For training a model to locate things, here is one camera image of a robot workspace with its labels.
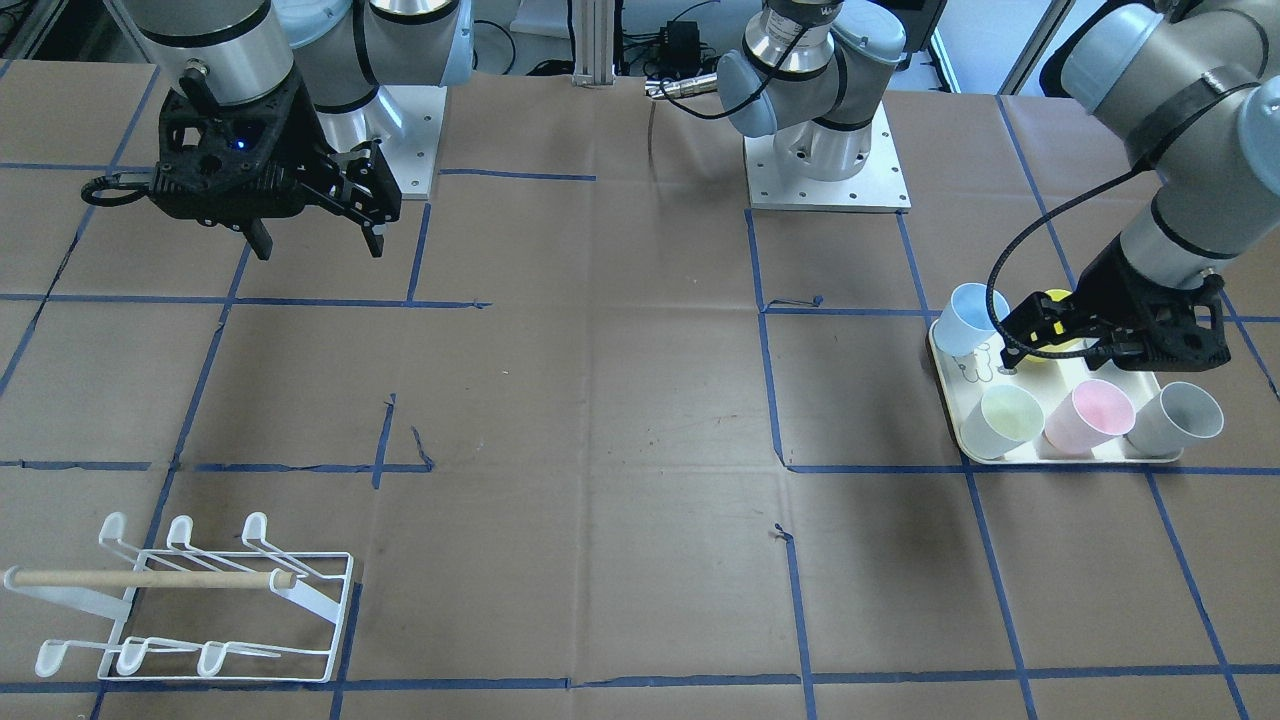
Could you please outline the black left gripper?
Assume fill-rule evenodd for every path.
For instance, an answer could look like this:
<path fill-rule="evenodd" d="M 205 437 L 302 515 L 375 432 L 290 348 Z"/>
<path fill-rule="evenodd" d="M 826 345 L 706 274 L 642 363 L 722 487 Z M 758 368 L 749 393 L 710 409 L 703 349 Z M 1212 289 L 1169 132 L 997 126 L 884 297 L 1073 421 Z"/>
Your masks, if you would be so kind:
<path fill-rule="evenodd" d="M 1231 359 L 1220 299 L 1224 286 L 1219 274 L 1208 274 L 1192 290 L 1157 284 L 1133 269 L 1114 241 L 1064 301 L 1034 292 L 1001 320 L 1007 338 L 1000 356 L 1006 368 L 1015 368 L 1027 348 L 1093 340 L 1082 355 L 1089 370 L 1114 363 L 1126 372 L 1207 372 Z M 1033 345 L 1023 341 L 1029 334 L 1023 325 L 1028 311 L 1039 337 Z M 1066 332 L 1046 334 L 1056 323 Z"/>

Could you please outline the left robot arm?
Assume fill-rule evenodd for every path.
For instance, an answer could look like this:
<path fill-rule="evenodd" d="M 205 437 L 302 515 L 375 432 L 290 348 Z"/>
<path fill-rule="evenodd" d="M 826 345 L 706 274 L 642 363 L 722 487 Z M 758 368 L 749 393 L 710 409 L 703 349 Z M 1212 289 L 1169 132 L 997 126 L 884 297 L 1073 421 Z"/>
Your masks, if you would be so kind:
<path fill-rule="evenodd" d="M 767 1 L 716 68 L 746 137 L 810 126 L 861 138 L 902 55 L 899 19 L 868 1 Z M 1206 372 L 1230 357 L 1221 270 L 1277 228 L 1277 4 L 1199 1 L 1165 17 L 1133 3 L 1070 46 L 1060 82 L 1124 145 L 1129 177 L 1164 184 L 1060 301 L 984 299 L 1002 364 Z"/>

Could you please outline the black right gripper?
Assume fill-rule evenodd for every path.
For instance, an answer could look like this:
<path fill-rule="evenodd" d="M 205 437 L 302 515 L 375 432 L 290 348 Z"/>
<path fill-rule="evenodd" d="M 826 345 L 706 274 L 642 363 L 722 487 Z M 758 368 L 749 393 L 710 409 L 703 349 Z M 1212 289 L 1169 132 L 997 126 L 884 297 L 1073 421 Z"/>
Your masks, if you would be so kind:
<path fill-rule="evenodd" d="M 330 146 L 297 69 L 256 100 L 223 104 L 212 72 L 188 63 L 165 96 L 157 132 L 152 169 L 93 178 L 82 199 L 100 208 L 150 199 L 175 219 L 247 225 L 247 245 L 262 261 L 273 237 L 261 219 L 319 206 L 362 225 L 370 255 L 384 256 L 401 188 L 375 143 L 347 152 Z"/>

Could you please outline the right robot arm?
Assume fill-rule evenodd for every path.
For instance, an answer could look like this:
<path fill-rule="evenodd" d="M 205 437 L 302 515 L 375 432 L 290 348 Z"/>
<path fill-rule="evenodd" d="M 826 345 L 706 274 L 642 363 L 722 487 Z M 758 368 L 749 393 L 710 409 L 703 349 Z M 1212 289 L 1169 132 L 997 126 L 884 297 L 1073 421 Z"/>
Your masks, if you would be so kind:
<path fill-rule="evenodd" d="M 468 1 L 123 1 L 124 27 L 170 88 L 157 160 L 81 188 L 84 202 L 147 199 L 273 252 L 268 219 L 321 208 L 380 258 L 410 163 L 434 151 L 390 87 L 445 88 L 474 69 Z"/>

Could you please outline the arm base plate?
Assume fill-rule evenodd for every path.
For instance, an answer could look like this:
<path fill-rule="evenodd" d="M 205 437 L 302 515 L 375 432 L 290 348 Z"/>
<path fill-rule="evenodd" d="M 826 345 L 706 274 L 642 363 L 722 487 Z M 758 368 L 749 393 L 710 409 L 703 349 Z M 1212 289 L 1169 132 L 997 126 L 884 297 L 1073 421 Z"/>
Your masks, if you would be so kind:
<path fill-rule="evenodd" d="M 913 205 L 883 104 L 852 132 L 812 120 L 746 138 L 744 156 L 755 209 L 895 213 Z"/>
<path fill-rule="evenodd" d="M 362 108 L 329 118 L 330 141 L 349 151 L 375 140 L 403 197 L 426 201 L 436 177 L 447 92 L 436 86 L 384 85 Z"/>

